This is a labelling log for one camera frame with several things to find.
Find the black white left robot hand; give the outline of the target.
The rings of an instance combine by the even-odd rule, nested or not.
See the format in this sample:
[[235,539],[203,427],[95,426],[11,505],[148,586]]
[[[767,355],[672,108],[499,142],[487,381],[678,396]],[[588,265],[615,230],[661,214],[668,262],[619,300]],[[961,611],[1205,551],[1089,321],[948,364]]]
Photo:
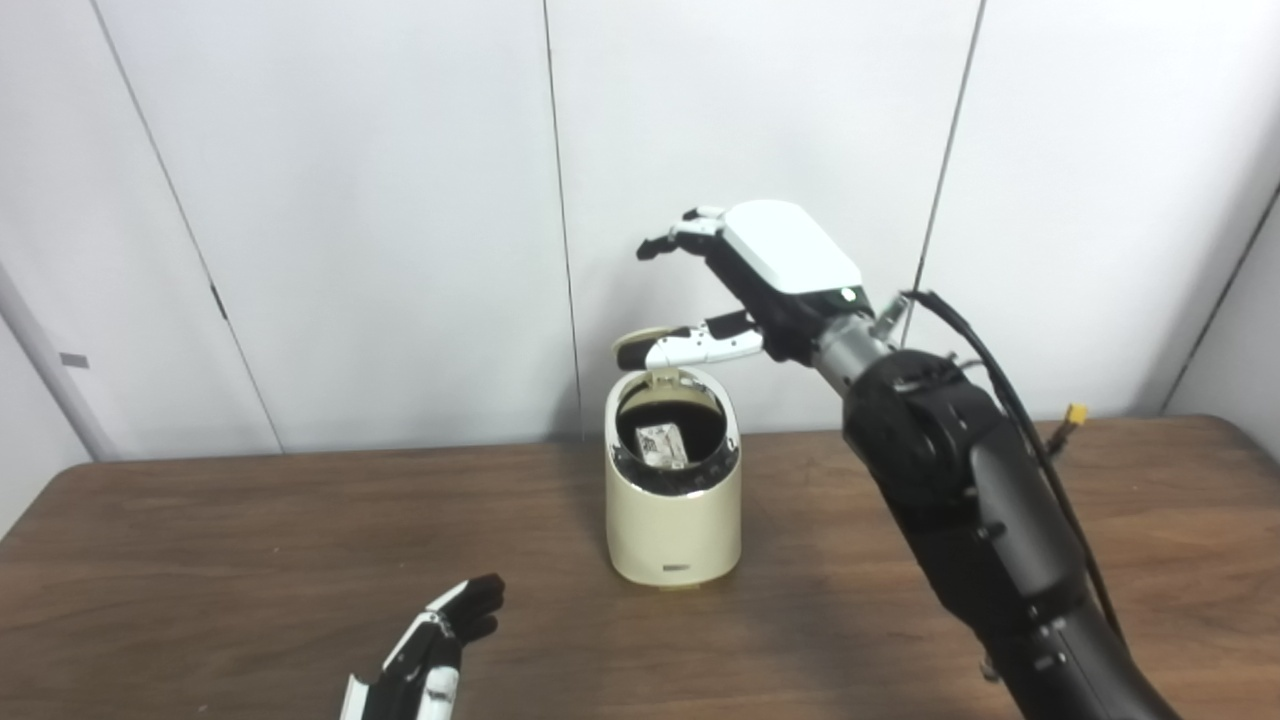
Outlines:
[[463,651],[492,635],[506,603],[497,573],[439,594],[413,618],[371,683],[349,675],[340,719],[451,719]]

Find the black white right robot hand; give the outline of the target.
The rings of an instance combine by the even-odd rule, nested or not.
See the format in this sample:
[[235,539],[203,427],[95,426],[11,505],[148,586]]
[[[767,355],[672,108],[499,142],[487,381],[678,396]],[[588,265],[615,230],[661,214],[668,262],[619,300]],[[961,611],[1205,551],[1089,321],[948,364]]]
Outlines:
[[696,325],[635,332],[614,348],[625,372],[727,363],[767,354],[851,386],[892,351],[876,338],[876,314],[855,261],[799,205],[755,200],[700,206],[644,240],[641,261],[685,251],[700,258],[741,309]]

